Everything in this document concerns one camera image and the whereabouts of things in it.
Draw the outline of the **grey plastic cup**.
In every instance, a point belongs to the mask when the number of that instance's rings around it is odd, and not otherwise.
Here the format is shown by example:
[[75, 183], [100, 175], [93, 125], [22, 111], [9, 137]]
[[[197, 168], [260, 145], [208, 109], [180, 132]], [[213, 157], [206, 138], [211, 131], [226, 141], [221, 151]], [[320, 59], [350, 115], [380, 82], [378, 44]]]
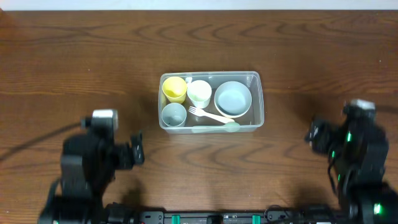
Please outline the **grey plastic cup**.
[[179, 103], [167, 104], [161, 112], [161, 120], [168, 127], [183, 127], [187, 119], [185, 107]]

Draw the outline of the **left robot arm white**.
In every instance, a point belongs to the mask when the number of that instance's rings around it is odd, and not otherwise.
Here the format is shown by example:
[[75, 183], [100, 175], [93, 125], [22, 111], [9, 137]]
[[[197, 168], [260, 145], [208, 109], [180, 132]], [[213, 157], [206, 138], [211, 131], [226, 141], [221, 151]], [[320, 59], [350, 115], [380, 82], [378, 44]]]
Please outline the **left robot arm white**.
[[118, 203], [103, 204], [117, 170], [144, 163], [142, 133], [117, 144], [113, 135], [77, 134], [63, 143], [61, 176], [50, 187], [38, 223], [138, 223], [139, 214]]

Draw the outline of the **white plastic fork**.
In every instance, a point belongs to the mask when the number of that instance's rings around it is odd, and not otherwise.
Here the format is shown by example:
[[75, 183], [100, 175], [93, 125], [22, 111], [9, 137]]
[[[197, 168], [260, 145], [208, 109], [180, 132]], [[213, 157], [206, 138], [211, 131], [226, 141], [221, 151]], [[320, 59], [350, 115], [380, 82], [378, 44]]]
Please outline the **white plastic fork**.
[[201, 108], [197, 108], [197, 107], [194, 107], [194, 106], [190, 106], [188, 108], [188, 111], [191, 114], [194, 114], [195, 116], [199, 116], [199, 117], [205, 116], [207, 118], [211, 118], [213, 120], [219, 121], [219, 122], [224, 123], [224, 124], [233, 123], [234, 122], [234, 119], [227, 118], [227, 117], [224, 117], [224, 116], [220, 116], [220, 115], [217, 115], [217, 114], [211, 114], [211, 113], [208, 113], [208, 112], [204, 111]]

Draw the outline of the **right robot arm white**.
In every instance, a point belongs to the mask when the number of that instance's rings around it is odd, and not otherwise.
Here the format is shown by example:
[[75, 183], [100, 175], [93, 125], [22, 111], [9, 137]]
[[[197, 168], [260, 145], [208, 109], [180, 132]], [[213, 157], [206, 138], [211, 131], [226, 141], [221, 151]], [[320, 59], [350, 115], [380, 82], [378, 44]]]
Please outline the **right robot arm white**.
[[371, 118], [312, 121], [305, 141], [328, 156], [333, 192], [353, 223], [397, 223], [397, 191], [383, 180], [389, 142]]

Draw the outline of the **cream plastic cup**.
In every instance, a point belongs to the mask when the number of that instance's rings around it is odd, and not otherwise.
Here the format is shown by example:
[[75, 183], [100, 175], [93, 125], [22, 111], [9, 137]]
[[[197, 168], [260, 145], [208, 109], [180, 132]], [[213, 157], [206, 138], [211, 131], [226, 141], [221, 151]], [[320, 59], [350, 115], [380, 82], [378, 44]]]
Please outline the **cream plastic cup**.
[[197, 80], [188, 84], [187, 95], [197, 108], [206, 108], [210, 103], [212, 89], [209, 83]]

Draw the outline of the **pale green plastic spoon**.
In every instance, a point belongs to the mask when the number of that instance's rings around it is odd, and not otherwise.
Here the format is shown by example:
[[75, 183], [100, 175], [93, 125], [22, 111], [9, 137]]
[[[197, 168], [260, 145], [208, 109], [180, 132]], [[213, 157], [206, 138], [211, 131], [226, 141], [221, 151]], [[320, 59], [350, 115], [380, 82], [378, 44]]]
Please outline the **pale green plastic spoon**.
[[229, 122], [221, 126], [194, 126], [192, 133], [234, 133], [240, 130], [240, 125], [236, 122]]

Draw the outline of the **white plastic bowl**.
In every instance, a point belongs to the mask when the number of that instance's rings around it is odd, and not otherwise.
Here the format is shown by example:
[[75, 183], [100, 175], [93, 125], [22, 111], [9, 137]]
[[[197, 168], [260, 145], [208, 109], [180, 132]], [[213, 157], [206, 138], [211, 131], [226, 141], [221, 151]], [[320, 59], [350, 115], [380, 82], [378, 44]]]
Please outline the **white plastic bowl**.
[[216, 89], [214, 104], [228, 114], [237, 114], [240, 111], [250, 109], [252, 94], [249, 88], [240, 82], [225, 82]]

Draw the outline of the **yellow plastic bowl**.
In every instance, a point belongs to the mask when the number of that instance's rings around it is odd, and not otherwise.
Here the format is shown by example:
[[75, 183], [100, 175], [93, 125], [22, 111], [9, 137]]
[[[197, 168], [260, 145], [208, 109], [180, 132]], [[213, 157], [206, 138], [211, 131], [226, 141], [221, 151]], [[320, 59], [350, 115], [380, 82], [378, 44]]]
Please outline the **yellow plastic bowl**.
[[225, 110], [223, 110], [222, 108], [218, 107], [218, 105], [216, 105], [215, 108], [217, 109], [217, 111], [221, 115], [223, 115], [223, 116], [225, 116], [227, 118], [239, 118], [239, 117], [244, 116], [249, 111], [249, 109], [246, 109], [246, 110], [240, 111], [237, 114], [228, 114]]

